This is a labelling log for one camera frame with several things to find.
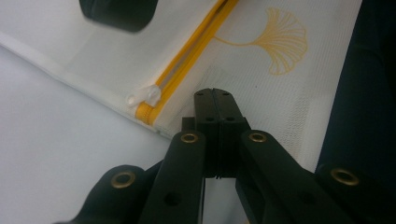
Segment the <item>rivet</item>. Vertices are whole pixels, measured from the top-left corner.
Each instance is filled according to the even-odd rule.
[[[330,174],[336,181],[348,186],[357,186],[360,182],[355,175],[342,168],[334,168],[330,171]]]
[[[111,186],[115,189],[124,189],[131,186],[135,179],[136,176],[132,171],[119,172],[111,178]]]
[[[267,141],[267,136],[262,133],[251,133],[248,138],[253,142],[263,143]]]
[[[181,141],[185,143],[194,143],[198,141],[198,135],[196,135],[195,133],[185,133],[181,135]]]

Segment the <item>zipper pull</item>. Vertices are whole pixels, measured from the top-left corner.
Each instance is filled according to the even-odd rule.
[[[135,91],[127,98],[127,104],[130,107],[145,102],[148,105],[155,106],[161,99],[161,89],[157,85],[151,85]]]

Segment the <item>white fabric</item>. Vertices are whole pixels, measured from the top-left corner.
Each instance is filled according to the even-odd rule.
[[[0,47],[0,223],[71,220],[109,169],[148,169],[169,139]],[[206,181],[204,223],[245,224],[234,180]]]
[[[159,1],[132,34],[84,19],[78,0],[3,0],[0,45],[134,119],[127,98],[155,82],[216,3]]]
[[[154,84],[216,2],[159,1],[149,26],[130,34],[85,20],[77,0],[4,0],[0,45],[135,120],[131,94]],[[195,91],[224,89],[252,128],[313,171],[360,4],[239,1],[154,129],[172,136],[192,116]]]
[[[271,133],[314,171],[360,5],[361,0],[239,1],[154,127],[178,132],[180,118],[193,115],[195,91],[223,89],[253,129]]]

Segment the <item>ginkgo leaf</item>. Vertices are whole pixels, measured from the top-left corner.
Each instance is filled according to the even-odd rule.
[[[256,45],[265,49],[272,59],[270,73],[286,74],[294,68],[307,51],[306,30],[288,11],[271,7],[266,12],[268,22],[262,34],[254,41],[237,44],[215,38],[233,46]]]

